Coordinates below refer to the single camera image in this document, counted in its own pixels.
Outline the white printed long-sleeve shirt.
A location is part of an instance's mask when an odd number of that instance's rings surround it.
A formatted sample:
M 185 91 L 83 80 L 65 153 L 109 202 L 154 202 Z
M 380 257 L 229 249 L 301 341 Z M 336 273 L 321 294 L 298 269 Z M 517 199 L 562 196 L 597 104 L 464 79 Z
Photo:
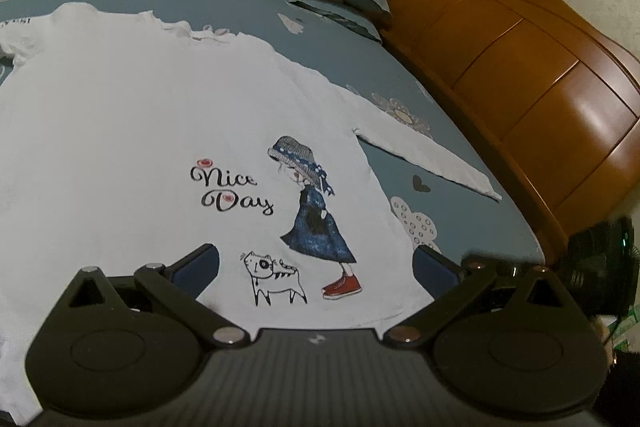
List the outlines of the white printed long-sleeve shirt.
M 261 329 L 382 331 L 427 305 L 370 143 L 484 194 L 484 173 L 244 34 L 67 3 L 1 52 L 1 406 L 39 411 L 26 351 L 72 275 L 205 243 L 202 303 Z

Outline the teal floral bed sheet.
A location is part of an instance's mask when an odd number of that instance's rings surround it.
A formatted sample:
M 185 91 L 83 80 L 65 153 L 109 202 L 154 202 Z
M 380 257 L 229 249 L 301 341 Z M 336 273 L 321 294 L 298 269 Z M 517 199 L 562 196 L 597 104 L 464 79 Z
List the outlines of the teal floral bed sheet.
M 379 43 L 288 0 L 6 0 L 1 17 L 44 15 L 72 1 L 87 2 L 105 12 L 151 11 L 165 22 L 186 20 L 196 30 L 227 29 L 261 38 L 291 61 L 318 70 L 373 104 L 399 103 L 412 121 L 428 124 L 438 144 L 477 170 L 488 170 L 420 82 Z M 369 144 L 362 148 L 386 196 L 401 197 L 411 210 L 434 222 L 434 242 L 450 260 L 459 261 L 467 253 L 518 260 L 544 257 L 538 239 L 509 196 L 495 202 L 384 150 Z

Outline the wooden headboard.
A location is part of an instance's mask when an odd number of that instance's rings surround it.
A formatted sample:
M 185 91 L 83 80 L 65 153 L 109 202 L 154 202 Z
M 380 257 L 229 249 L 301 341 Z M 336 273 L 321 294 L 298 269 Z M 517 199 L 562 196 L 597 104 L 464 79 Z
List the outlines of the wooden headboard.
M 518 205 L 548 258 L 639 183 L 639 62 L 563 0 L 387 0 L 383 42 Z

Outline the lower teal pillow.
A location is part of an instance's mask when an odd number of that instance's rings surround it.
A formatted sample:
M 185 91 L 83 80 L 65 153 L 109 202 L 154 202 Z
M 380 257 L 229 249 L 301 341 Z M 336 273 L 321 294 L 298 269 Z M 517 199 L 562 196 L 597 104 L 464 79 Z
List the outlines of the lower teal pillow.
M 373 23 L 347 6 L 326 0 L 288 0 L 288 3 L 332 20 L 357 35 L 376 42 L 382 41 Z

